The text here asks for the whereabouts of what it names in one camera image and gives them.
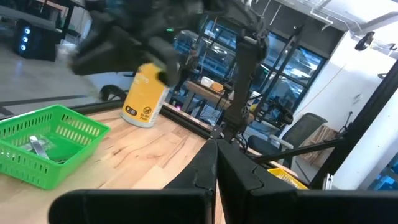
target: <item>ceiling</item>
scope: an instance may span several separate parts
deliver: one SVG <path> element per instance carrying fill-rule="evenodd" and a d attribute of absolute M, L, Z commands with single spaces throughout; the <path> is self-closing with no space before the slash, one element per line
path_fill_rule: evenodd
<path fill-rule="evenodd" d="M 398 43 L 398 0 L 275 1 L 339 30 L 350 31 L 354 35 L 375 31 L 377 39 Z"/>

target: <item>black chair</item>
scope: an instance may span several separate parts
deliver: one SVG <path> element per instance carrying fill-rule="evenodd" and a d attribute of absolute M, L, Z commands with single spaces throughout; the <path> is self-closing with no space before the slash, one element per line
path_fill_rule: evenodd
<path fill-rule="evenodd" d="M 257 136 L 250 136 L 248 145 L 251 149 L 261 153 L 262 155 L 273 155 L 283 152 L 287 149 L 300 147 L 321 125 L 328 121 L 313 113 L 303 115 L 282 137 L 270 135 L 268 141 Z M 279 148 L 271 143 L 271 140 L 279 142 Z M 293 157 L 284 158 L 283 165 L 291 167 Z"/>

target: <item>yellow bottle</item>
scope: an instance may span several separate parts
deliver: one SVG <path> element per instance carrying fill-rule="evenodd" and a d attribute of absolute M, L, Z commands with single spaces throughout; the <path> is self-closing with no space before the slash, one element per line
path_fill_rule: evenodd
<path fill-rule="evenodd" d="M 153 63 L 141 65 L 124 102 L 121 117 L 142 128 L 155 124 L 169 89 L 157 79 L 161 71 Z"/>

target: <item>yellow object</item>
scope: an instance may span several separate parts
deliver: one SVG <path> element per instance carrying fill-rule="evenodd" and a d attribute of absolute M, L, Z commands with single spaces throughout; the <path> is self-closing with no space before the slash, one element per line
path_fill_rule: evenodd
<path fill-rule="evenodd" d="M 308 190 L 306 186 L 304 186 L 302 183 L 300 183 L 296 178 L 292 177 L 290 174 L 286 173 L 281 168 L 275 168 L 275 169 L 267 169 L 268 172 L 270 172 L 272 175 L 278 177 L 281 180 L 284 180 L 286 183 L 292 185 L 293 187 L 301 190 Z"/>
<path fill-rule="evenodd" d="M 219 84 L 218 82 L 214 82 L 213 84 L 211 84 L 211 88 L 218 92 L 221 92 L 224 90 L 224 86 Z"/>
<path fill-rule="evenodd" d="M 169 89 L 157 79 L 161 69 L 153 63 L 139 67 L 129 94 L 124 102 L 121 117 L 142 128 L 155 124 Z"/>
<path fill-rule="evenodd" d="M 258 105 L 258 103 L 253 103 L 253 104 L 250 106 L 250 111 L 254 112 L 254 110 L 257 108 L 257 105 Z"/>

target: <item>desk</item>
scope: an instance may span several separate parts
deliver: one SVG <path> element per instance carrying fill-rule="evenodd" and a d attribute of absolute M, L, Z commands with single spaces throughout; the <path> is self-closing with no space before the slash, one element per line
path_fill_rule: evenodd
<path fill-rule="evenodd" d="M 36 1 L 41 2 L 43 4 L 45 2 L 45 0 L 36 0 Z M 74 0 L 67 0 L 65 5 L 59 5 L 59 4 L 56 4 L 51 1 L 47 1 L 46 4 L 48 4 L 49 6 L 52 6 L 54 8 L 57 8 L 57 9 L 61 10 L 62 12 L 65 11 L 66 9 L 68 9 L 67 16 L 65 18 L 65 22 L 62 27 L 62 38 L 64 39 L 68 32 L 70 19 L 72 18 L 72 14 L 73 14 L 73 8 L 76 6 L 76 7 L 82 7 L 84 9 L 85 8 L 84 5 L 82 5 L 80 2 L 74 1 Z"/>
<path fill-rule="evenodd" d="M 193 97 L 195 96 L 195 94 L 200 95 L 201 97 L 203 97 L 204 99 L 206 99 L 207 101 L 213 103 L 213 104 L 217 104 L 218 106 L 222 107 L 223 110 L 225 110 L 226 108 L 228 108 L 229 106 L 231 106 L 231 103 L 229 102 L 228 99 L 225 98 L 221 98 L 220 95 L 213 93 L 209 90 L 207 90 L 206 88 L 203 88 L 202 86 L 194 83 L 193 81 L 187 81 L 185 83 L 185 87 L 187 88 L 187 90 L 189 91 L 187 98 L 185 99 L 185 102 L 182 106 L 182 111 L 185 111 L 188 107 L 189 104 L 191 103 Z M 249 119 L 248 119 L 248 123 L 251 123 L 252 121 L 254 121 L 254 116 L 253 114 L 249 114 Z"/>
<path fill-rule="evenodd" d="M 147 129 L 128 124 L 119 114 L 120 110 L 112 110 L 90 116 L 111 131 L 93 156 L 57 189 L 41 190 L 0 174 L 0 222 L 47 223 L 52 201 L 75 189 L 161 189 L 206 141 L 163 116 Z M 215 223 L 225 223 L 219 195 L 216 201 Z"/>

